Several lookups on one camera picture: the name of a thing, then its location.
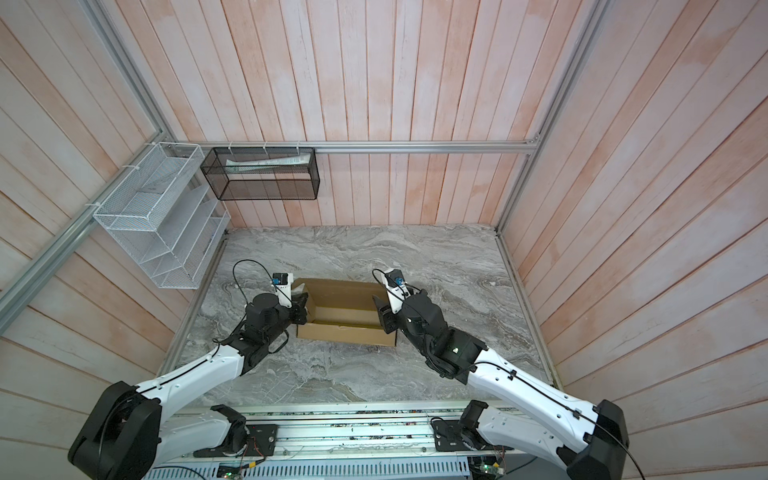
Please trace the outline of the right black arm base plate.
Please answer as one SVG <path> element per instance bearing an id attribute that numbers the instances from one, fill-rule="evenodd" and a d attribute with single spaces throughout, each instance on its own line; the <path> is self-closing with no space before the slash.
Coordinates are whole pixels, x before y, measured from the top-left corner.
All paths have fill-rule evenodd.
<path id="1" fill-rule="evenodd" d="M 505 450 L 513 450 L 513 447 L 491 445 L 483 440 L 478 433 L 463 427 L 459 420 L 445 420 L 442 417 L 431 417 L 429 425 L 433 432 L 434 447 L 438 452 L 501 452 Z"/>

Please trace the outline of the brown cardboard box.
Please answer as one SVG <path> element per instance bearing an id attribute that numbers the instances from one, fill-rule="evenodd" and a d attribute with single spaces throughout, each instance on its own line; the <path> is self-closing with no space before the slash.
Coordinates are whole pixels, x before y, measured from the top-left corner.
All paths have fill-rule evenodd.
<path id="1" fill-rule="evenodd" d="M 292 293 L 308 294 L 308 322 L 296 327 L 304 340 L 395 347 L 397 334 L 380 324 L 374 296 L 386 299 L 378 283 L 298 278 Z"/>

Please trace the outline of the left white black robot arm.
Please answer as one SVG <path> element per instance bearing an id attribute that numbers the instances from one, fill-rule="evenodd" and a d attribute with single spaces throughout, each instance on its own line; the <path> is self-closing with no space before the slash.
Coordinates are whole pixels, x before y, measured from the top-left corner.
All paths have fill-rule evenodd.
<path id="1" fill-rule="evenodd" d="M 179 418 L 189 403 L 245 375 L 275 352 L 273 342 L 307 321 L 308 294 L 262 293 L 246 306 L 235 329 L 202 357 L 163 376 L 110 385 L 68 452 L 91 479 L 141 479 L 177 457 L 212 449 L 240 457 L 250 435 L 244 415 L 223 404 L 195 418 Z"/>

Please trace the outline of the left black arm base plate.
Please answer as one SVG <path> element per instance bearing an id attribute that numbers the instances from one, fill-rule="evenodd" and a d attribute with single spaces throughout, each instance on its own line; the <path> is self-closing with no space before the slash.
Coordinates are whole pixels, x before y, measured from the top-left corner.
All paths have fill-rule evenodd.
<path id="1" fill-rule="evenodd" d="M 277 424 L 247 424 L 241 433 L 228 435 L 217 447 L 204 448 L 192 453 L 194 458 L 274 455 L 278 433 Z"/>

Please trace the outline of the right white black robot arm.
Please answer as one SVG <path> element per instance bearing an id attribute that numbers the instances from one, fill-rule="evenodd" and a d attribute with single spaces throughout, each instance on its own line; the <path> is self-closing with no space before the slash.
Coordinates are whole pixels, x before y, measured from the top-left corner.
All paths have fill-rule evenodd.
<path id="1" fill-rule="evenodd" d="M 511 447 L 541 458 L 571 479 L 619 479 L 629 453 L 623 410 L 572 397 L 505 360 L 485 342 L 451 327 L 428 295 L 394 287 L 374 304 L 384 330 L 398 330 L 441 377 L 484 391 L 522 412 L 514 418 L 473 400 L 459 420 L 472 449 Z"/>

